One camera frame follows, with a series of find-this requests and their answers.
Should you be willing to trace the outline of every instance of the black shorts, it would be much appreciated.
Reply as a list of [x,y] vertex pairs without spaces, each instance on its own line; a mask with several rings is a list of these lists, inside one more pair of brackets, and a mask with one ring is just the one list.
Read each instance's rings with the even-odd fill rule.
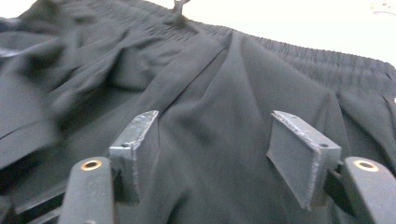
[[142,201],[118,207],[121,223],[355,223],[332,203],[300,208],[265,156],[271,113],[394,173],[394,67],[173,18],[144,1],[39,0],[2,26],[0,189],[17,211],[159,110],[139,149]]

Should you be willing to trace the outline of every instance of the garment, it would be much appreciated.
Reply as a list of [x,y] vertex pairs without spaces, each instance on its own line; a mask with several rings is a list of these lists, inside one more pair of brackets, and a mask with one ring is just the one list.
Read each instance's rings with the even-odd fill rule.
[[15,52],[0,59],[1,189],[17,211],[158,110],[142,200],[118,205],[120,223],[355,223],[332,203],[300,208],[265,156],[271,113],[394,173],[394,67],[172,18],[144,1],[39,0],[0,34]]

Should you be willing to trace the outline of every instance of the black fabric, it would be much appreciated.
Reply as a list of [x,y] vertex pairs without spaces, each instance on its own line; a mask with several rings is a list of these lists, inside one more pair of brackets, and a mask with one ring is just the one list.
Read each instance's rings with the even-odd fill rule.
[[18,174],[1,185],[17,211],[155,109],[142,200],[118,205],[121,223],[355,223],[332,203],[300,208],[265,157],[271,112],[394,173],[394,67],[173,17],[144,1],[39,0],[0,34],[16,52],[1,58],[0,167]]

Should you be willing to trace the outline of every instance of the white surface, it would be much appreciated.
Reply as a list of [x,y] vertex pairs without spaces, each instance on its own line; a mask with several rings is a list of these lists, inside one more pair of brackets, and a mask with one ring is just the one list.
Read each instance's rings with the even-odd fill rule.
[[[0,16],[16,17],[35,0],[0,0]],[[173,0],[149,0],[173,7]],[[368,0],[191,0],[183,14],[312,49],[328,49],[396,65],[396,16],[376,16]]]

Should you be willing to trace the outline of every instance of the wrinkled fabric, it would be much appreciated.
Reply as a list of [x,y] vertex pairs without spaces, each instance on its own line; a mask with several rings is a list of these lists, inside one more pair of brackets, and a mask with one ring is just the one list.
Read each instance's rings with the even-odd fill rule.
[[394,67],[172,16],[144,1],[39,0],[1,30],[14,53],[0,52],[3,194],[22,209],[63,190],[75,163],[158,110],[137,152],[141,202],[118,204],[120,223],[356,223],[332,203],[300,208],[265,156],[271,113],[394,173]]

